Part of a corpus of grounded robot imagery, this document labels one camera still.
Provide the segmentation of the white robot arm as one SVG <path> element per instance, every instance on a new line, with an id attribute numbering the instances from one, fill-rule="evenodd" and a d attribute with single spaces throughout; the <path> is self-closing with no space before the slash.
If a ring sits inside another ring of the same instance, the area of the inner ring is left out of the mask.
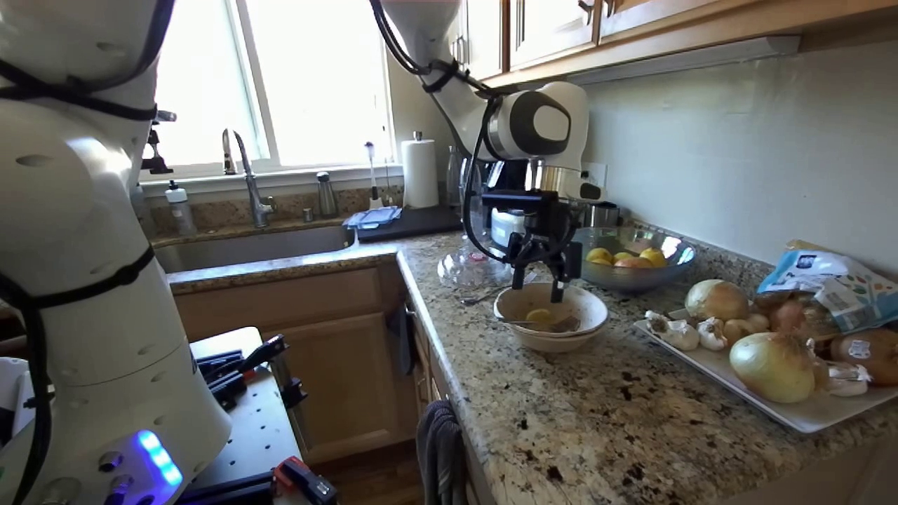
<path id="1" fill-rule="evenodd" d="M 572 82 L 496 89 L 471 76 L 447 44 L 460 0 L 368 6 L 394 62 L 432 99 L 464 151 L 464 235 L 514 271 L 514 290 L 533 264 L 548 267 L 549 299 L 562 304 L 579 257 L 586 89 Z"/>

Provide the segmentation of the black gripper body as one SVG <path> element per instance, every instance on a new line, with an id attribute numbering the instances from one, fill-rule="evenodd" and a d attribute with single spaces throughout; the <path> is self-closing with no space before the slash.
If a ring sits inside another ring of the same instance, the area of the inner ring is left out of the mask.
<path id="1" fill-rule="evenodd" d="M 524 267 L 562 255 L 576 232 L 576 211 L 555 190 L 483 190 L 489 225 L 509 215 L 499 262 Z"/>

